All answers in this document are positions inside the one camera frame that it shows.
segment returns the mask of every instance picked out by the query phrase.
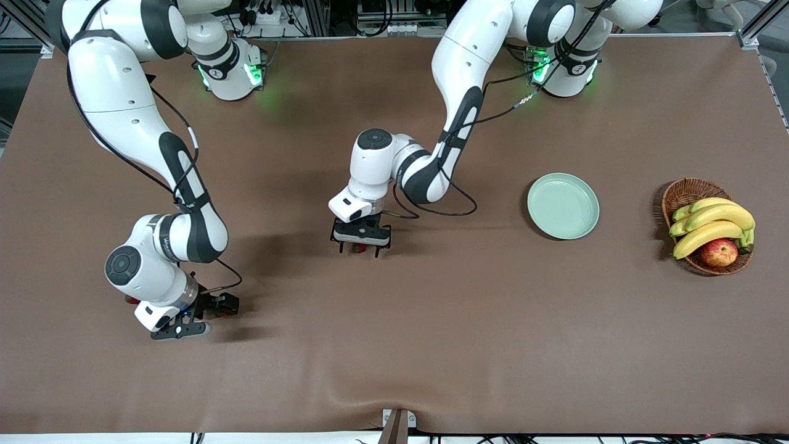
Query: cable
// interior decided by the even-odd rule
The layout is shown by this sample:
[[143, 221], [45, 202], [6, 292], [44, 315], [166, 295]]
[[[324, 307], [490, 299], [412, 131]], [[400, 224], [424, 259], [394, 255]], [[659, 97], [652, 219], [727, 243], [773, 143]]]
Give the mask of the cable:
[[142, 169], [140, 166], [138, 166], [137, 164], [132, 162], [128, 157], [122, 155], [114, 146], [112, 146], [112, 144], [110, 142], [108, 142], [101, 134], [99, 134], [98, 131], [96, 131], [96, 128], [88, 120], [88, 116], [85, 115], [85, 111], [83, 111], [82, 105], [80, 105], [80, 101], [77, 99], [77, 94], [74, 92], [74, 83], [73, 83], [73, 80], [71, 78], [71, 70], [69, 69], [69, 63], [68, 62], [66, 62], [66, 64], [65, 64], [65, 81], [66, 81], [66, 83], [69, 86], [69, 94], [71, 95], [71, 100], [73, 100], [74, 106], [77, 107], [77, 114], [80, 115], [80, 117], [82, 118], [82, 122], [84, 122], [85, 125], [88, 127], [88, 130], [91, 132], [93, 137], [95, 137], [96, 140], [99, 141], [99, 143], [102, 146], [107, 147], [107, 149], [109, 149], [110, 152], [112, 152], [115, 156], [119, 157], [121, 160], [126, 162], [132, 168], [134, 168], [135, 170], [139, 171], [145, 177], [147, 177], [150, 180], [156, 182], [159, 186], [161, 186], [162, 188], [167, 190], [167, 193], [171, 193], [172, 191], [170, 190], [170, 187], [168, 185], [166, 185], [164, 182], [162, 182], [161, 180], [159, 180], [156, 177], [154, 177], [153, 175], [151, 175], [151, 173], [149, 173], [149, 172], [145, 171], [144, 169]]
[[229, 11], [229, 10], [227, 10], [227, 8], [225, 8], [225, 15], [227, 16], [227, 20], [228, 20], [228, 21], [230, 21], [230, 26], [232, 26], [232, 27], [233, 27], [233, 34], [234, 34], [236, 37], [241, 37], [241, 36], [238, 34], [238, 29], [236, 29], [236, 24], [233, 22], [233, 19], [232, 19], [232, 18], [230, 18], [230, 11]]
[[[612, 3], [613, 1], [615, 1], [615, 0], [606, 0], [606, 1], [603, 1], [602, 3], [600, 3], [598, 5], [598, 7], [595, 8], [594, 13], [592, 14], [592, 16], [589, 18], [589, 20], [584, 25], [584, 28], [581, 30], [580, 33], [578, 33], [578, 36], [575, 38], [575, 40], [573, 40], [573, 43], [570, 44], [570, 47], [567, 48], [567, 50], [564, 51], [561, 55], [557, 55], [550, 62], [545, 63], [545, 65], [550, 65], [554, 61], [558, 61], [559, 65], [561, 65], [564, 62], [564, 60], [567, 59], [567, 57], [570, 56], [570, 54], [573, 52], [575, 47], [581, 42], [581, 40], [583, 40], [583, 38], [586, 37], [586, 34], [589, 33], [589, 30], [592, 28], [592, 25], [594, 24], [595, 20], [597, 20], [597, 18], [600, 16], [600, 13], [603, 12], [603, 9], [609, 7], [610, 3]], [[497, 115], [493, 115], [491, 117], [487, 117], [485, 119], [475, 119], [472, 122], [468, 122], [468, 123], [464, 123], [462, 125], [459, 125], [459, 126], [455, 127], [453, 130], [448, 131], [447, 134], [444, 136], [444, 138], [441, 141], [439, 141], [439, 143], [445, 143], [447, 140], [449, 140], [450, 137], [452, 137], [454, 134], [456, 134], [458, 131], [462, 130], [463, 128], [466, 128], [467, 126], [473, 126], [473, 125], [480, 124], [480, 123], [490, 122], [490, 121], [492, 121], [494, 119], [498, 119], [499, 117], [503, 117], [504, 115], [510, 114], [512, 111], [515, 111], [520, 106], [522, 106], [523, 104], [525, 104], [526, 102], [531, 100], [539, 91], [541, 91], [545, 87], [545, 85], [548, 83], [548, 81], [551, 80], [551, 77], [553, 77], [553, 75], [558, 71], [558, 68], [559, 67], [557, 66], [556, 69], [551, 71], [551, 73], [548, 75], [548, 77], [537, 88], [535, 88], [534, 91], [532, 91], [530, 94], [528, 94], [525, 97], [523, 97], [520, 101], [518, 101], [516, 104], [514, 104], [509, 109], [507, 109], [507, 110], [505, 110], [503, 112], [500, 112]], [[492, 85], [493, 82], [501, 83], [501, 82], [504, 82], [504, 81], [509, 81], [509, 80], [514, 80], [516, 78], [525, 77], [527, 75], [529, 75], [529, 71], [526, 71], [525, 73], [519, 74], [518, 76], [510, 77], [509, 79], [505, 79], [505, 80], [502, 80], [502, 81], [488, 82], [485, 85], [485, 87], [484, 87], [484, 91], [486, 91], [487, 87], [489, 85]], [[411, 200], [411, 197], [408, 194], [404, 193], [404, 195], [406, 196], [406, 199], [408, 199], [408, 202], [410, 202], [411, 205], [413, 205], [417, 209], [420, 209], [420, 210], [425, 211], [427, 213], [437, 214], [439, 216], [468, 216], [469, 214], [472, 214], [472, 213], [476, 212], [477, 208], [478, 208], [477, 201], [475, 201], [474, 198], [472, 198], [470, 194], [466, 193], [463, 189], [461, 189], [457, 184], [455, 184], [452, 181], [452, 179], [449, 177], [447, 172], [444, 171], [443, 165], [441, 164], [441, 159], [440, 158], [438, 158], [438, 169], [439, 169], [439, 171], [441, 171], [441, 173], [443, 174], [444, 178], [447, 179], [447, 181], [450, 183], [450, 185], [452, 185], [460, 194], [462, 194], [466, 199], [468, 199], [472, 203], [473, 208], [471, 208], [471, 210], [463, 212], [463, 213], [445, 213], [445, 212], [442, 212], [442, 211], [436, 211], [436, 210], [433, 210], [433, 209], [428, 209], [428, 208], [426, 208], [426, 207], [424, 207], [422, 205], [419, 205], [419, 204], [415, 203], [413, 200]]]
[[80, 26], [80, 32], [84, 32], [85, 29], [88, 29], [88, 25], [91, 23], [91, 20], [93, 20], [93, 16], [95, 16], [95, 14], [99, 12], [99, 9], [109, 1], [110, 0], [99, 0], [99, 2], [88, 11], [88, 15], [85, 16], [85, 21], [83, 21], [82, 26]]
[[279, 44], [282, 43], [282, 38], [283, 37], [285, 37], [285, 29], [284, 28], [282, 28], [282, 35], [279, 37], [279, 40], [277, 40], [277, 46], [274, 48], [274, 52], [271, 54], [271, 58], [269, 58], [268, 61], [266, 62], [266, 67], [267, 68], [269, 66], [271, 66], [272, 63], [274, 63], [274, 57], [277, 56], [277, 52], [279, 51]]
[[524, 65], [528, 65], [529, 64], [529, 62], [527, 62], [526, 60], [518, 57], [518, 55], [514, 53], [515, 48], [512, 48], [512, 47], [510, 47], [510, 45], [505, 44], [504, 45], [504, 49], [506, 49], [507, 52], [509, 52], [510, 55], [512, 56], [512, 58], [514, 58], [515, 60], [519, 61], [520, 63], [523, 63]]
[[189, 444], [203, 444], [204, 438], [205, 438], [205, 433], [192, 432], [192, 436], [189, 438]]
[[6, 22], [6, 26], [3, 27], [2, 31], [0, 31], [0, 34], [8, 31], [8, 27], [11, 26], [11, 22], [13, 21], [13, 20], [11, 20], [11, 17], [9, 15], [7, 15], [6, 13], [2, 14], [2, 18], [3, 19], [8, 18], [8, 21]]
[[241, 282], [244, 282], [244, 278], [241, 277], [241, 274], [239, 274], [238, 271], [234, 270], [233, 267], [227, 265], [225, 262], [222, 261], [222, 259], [217, 258], [216, 261], [222, 264], [222, 266], [224, 266], [226, 269], [230, 270], [234, 275], [236, 275], [236, 278], [238, 278], [238, 282], [230, 285], [223, 285], [222, 287], [210, 288], [208, 290], [200, 292], [201, 295], [207, 295], [213, 292], [220, 292], [222, 290], [227, 290], [228, 288], [237, 287], [241, 285]]
[[387, 211], [387, 210], [384, 210], [381, 213], [386, 214], [388, 216], [392, 216], [392, 217], [398, 217], [400, 219], [419, 219], [419, 214], [417, 214], [417, 213], [411, 211], [410, 209], [406, 208], [406, 206], [403, 205], [402, 202], [400, 202], [400, 197], [397, 195], [397, 189], [398, 189], [397, 181], [394, 181], [394, 183], [392, 183], [392, 197], [394, 197], [394, 201], [397, 202], [397, 205], [399, 205], [401, 209], [403, 209], [408, 214], [410, 214], [410, 216], [405, 216], [403, 214], [393, 213], [393, 212]]
[[153, 93], [156, 94], [156, 96], [159, 98], [159, 100], [163, 101], [164, 104], [167, 105], [167, 107], [169, 109], [171, 109], [172, 112], [175, 113], [178, 116], [178, 118], [181, 120], [181, 122], [184, 123], [184, 125], [186, 126], [186, 130], [189, 131], [189, 136], [192, 138], [192, 145], [194, 146], [194, 149], [195, 149], [195, 155], [192, 158], [192, 163], [189, 164], [189, 167], [186, 168], [186, 170], [184, 171], [184, 174], [182, 174], [181, 177], [178, 178], [178, 180], [175, 182], [175, 185], [173, 186], [173, 190], [172, 190], [173, 202], [177, 204], [178, 203], [178, 196], [177, 196], [178, 187], [180, 187], [181, 184], [184, 182], [184, 180], [186, 180], [186, 176], [190, 172], [192, 172], [192, 170], [194, 169], [195, 165], [197, 164], [197, 157], [200, 155], [200, 145], [197, 143], [197, 136], [195, 136], [195, 132], [192, 129], [192, 125], [189, 125], [189, 121], [186, 120], [186, 117], [184, 117], [184, 115], [181, 114], [181, 112], [175, 106], [173, 106], [173, 104], [170, 103], [170, 101], [168, 101], [167, 99], [164, 98], [164, 96], [159, 94], [159, 91], [156, 91], [156, 88], [154, 88], [153, 85], [150, 85], [150, 86], [151, 86], [151, 91], [153, 91]]
[[383, 34], [384, 31], [389, 29], [389, 25], [392, 24], [392, 19], [395, 18], [395, 8], [392, 5], [392, 0], [387, 0], [387, 4], [389, 6], [389, 18], [387, 19], [387, 11], [384, 10], [383, 23], [381, 24], [381, 27], [378, 28], [378, 31], [374, 32], [373, 34], [368, 34], [367, 32], [360, 31], [359, 28], [357, 28], [357, 26], [353, 24], [353, 21], [351, 20], [351, 16], [348, 16], [348, 25], [354, 32], [356, 32], [357, 36], [363, 36], [363, 37], [380, 36], [381, 34]]
[[514, 75], [512, 77], [507, 77], [505, 79], [500, 79], [500, 80], [488, 81], [488, 83], [486, 83], [485, 86], [482, 88], [482, 96], [485, 97], [485, 94], [488, 92], [488, 86], [490, 86], [490, 85], [495, 85], [497, 83], [505, 83], [505, 82], [508, 82], [508, 81], [513, 81], [513, 80], [516, 80], [516, 79], [519, 79], [519, 78], [522, 78], [522, 77], [526, 77], [529, 74], [533, 74], [533, 73], [537, 72], [538, 70], [541, 70], [543, 67], [550, 65], [551, 63], [555, 62], [557, 59], [558, 59], [558, 57], [554, 57], [551, 60], [543, 63], [542, 65], [535, 66], [531, 70], [527, 70], [527, 71], [525, 71], [523, 73], [520, 73], [518, 75]]
[[294, 4], [290, 0], [286, 0], [288, 6], [290, 6], [290, 11], [285, 7], [285, 3], [282, 4], [282, 7], [285, 8], [285, 13], [288, 14], [288, 18], [293, 21], [291, 23], [297, 31], [299, 31], [304, 37], [309, 37], [309, 33], [304, 28], [304, 25], [301, 24], [301, 20], [299, 20], [298, 15], [296, 14], [296, 10], [294, 8]]

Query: green led light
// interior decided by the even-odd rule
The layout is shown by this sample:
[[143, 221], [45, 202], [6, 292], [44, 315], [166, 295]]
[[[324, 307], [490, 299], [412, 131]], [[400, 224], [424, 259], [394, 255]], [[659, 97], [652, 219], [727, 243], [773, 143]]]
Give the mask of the green led light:
[[592, 64], [592, 68], [589, 69], [589, 76], [586, 78], [586, 83], [592, 81], [594, 77], [594, 69], [597, 68], [597, 60]]
[[208, 79], [205, 78], [205, 71], [203, 71], [203, 67], [200, 66], [200, 65], [197, 65], [197, 70], [200, 71], [200, 75], [203, 76], [203, 85], [205, 85], [206, 88], [210, 88], [208, 86]]
[[536, 83], [542, 83], [545, 80], [545, 75], [548, 74], [548, 64], [551, 62], [551, 58], [545, 55], [543, 52], [543, 58], [540, 61], [540, 64], [543, 65], [542, 68], [539, 68], [537, 71], [534, 71], [534, 75], [532, 79]]
[[249, 77], [249, 81], [252, 82], [253, 85], [257, 86], [263, 83], [263, 76], [261, 75], [259, 66], [250, 66], [245, 63], [244, 71], [246, 71], [247, 77]]

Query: apple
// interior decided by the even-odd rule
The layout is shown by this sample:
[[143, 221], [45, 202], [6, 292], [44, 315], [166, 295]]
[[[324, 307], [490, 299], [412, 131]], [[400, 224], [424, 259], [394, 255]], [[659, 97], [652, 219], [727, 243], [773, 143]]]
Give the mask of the apple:
[[729, 239], [715, 239], [701, 247], [701, 260], [713, 267], [725, 267], [737, 260], [739, 250]]

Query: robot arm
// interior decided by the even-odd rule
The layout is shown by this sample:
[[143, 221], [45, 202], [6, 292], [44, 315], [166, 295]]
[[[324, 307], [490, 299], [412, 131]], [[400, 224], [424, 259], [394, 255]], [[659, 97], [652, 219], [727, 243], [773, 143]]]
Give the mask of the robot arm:
[[[586, 23], [593, 15], [591, 9], [603, 5], [600, 17], [589, 28], [584, 38], [570, 50], [570, 42], [581, 34]], [[553, 96], [571, 97], [592, 81], [597, 68], [600, 51], [611, 35], [611, 27], [616, 24], [630, 31], [647, 25], [660, 11], [662, 0], [578, 0], [578, 13], [575, 14], [570, 31], [555, 47], [548, 48], [547, 57], [553, 62], [543, 71], [544, 90]], [[563, 56], [561, 62], [556, 60]]]
[[231, 0], [52, 0], [47, 7], [47, 30], [66, 53], [85, 18], [100, 6], [86, 28], [113, 32], [140, 62], [169, 59], [189, 45], [203, 83], [221, 100], [239, 100], [263, 86], [260, 49], [242, 39], [231, 39], [210, 13], [230, 6]]
[[134, 51], [88, 33], [69, 49], [69, 69], [93, 130], [127, 159], [158, 172], [179, 201], [179, 213], [141, 218], [105, 267], [113, 286], [142, 301], [135, 314], [156, 331], [197, 296], [196, 282], [177, 263], [214, 261], [227, 246], [227, 229], [195, 167], [175, 188], [192, 157], [159, 115]]
[[573, 15], [572, 0], [469, 0], [433, 55], [433, 79], [447, 108], [433, 152], [405, 134], [361, 133], [351, 155], [351, 180], [329, 201], [331, 211], [346, 223], [379, 213], [392, 179], [417, 204], [441, 199], [480, 113], [485, 74], [504, 39], [510, 34], [552, 45], [564, 37]]
[[[67, 48], [69, 87], [93, 137], [105, 149], [156, 171], [174, 190], [179, 212], [141, 217], [105, 264], [107, 279], [140, 300], [135, 315], [156, 332], [199, 293], [199, 284], [178, 263], [213, 262], [228, 239], [189, 150], [159, 115], [140, 64], [183, 52], [186, 24], [168, 2], [110, 0], [97, 6], [72, 0], [55, 9], [63, 17], [54, 22]], [[118, 190], [118, 197], [128, 192]]]

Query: brown tablecloth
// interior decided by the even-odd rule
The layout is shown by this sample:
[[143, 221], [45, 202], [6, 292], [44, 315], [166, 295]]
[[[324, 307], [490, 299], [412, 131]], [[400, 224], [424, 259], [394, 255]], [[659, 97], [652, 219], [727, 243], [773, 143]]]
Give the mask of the brown tablecloth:
[[[477, 213], [392, 220], [381, 259], [340, 255], [327, 201], [356, 135], [429, 149], [439, 135], [437, 43], [283, 43], [265, 91], [235, 103], [186, 57], [145, 66], [194, 125], [230, 229], [222, 257], [245, 277], [243, 314], [169, 342], [151, 341], [103, 263], [170, 198], [91, 139], [62, 55], [40, 62], [0, 159], [0, 431], [358, 429], [404, 407], [445, 433], [788, 432], [789, 137], [756, 52], [733, 37], [611, 39], [580, 96], [475, 129], [456, 179]], [[521, 69], [502, 54], [488, 77]], [[526, 91], [493, 87], [483, 115]], [[525, 216], [529, 184], [553, 171], [600, 199], [583, 239], [548, 239]], [[742, 273], [665, 259], [654, 198], [686, 176], [756, 216]]]

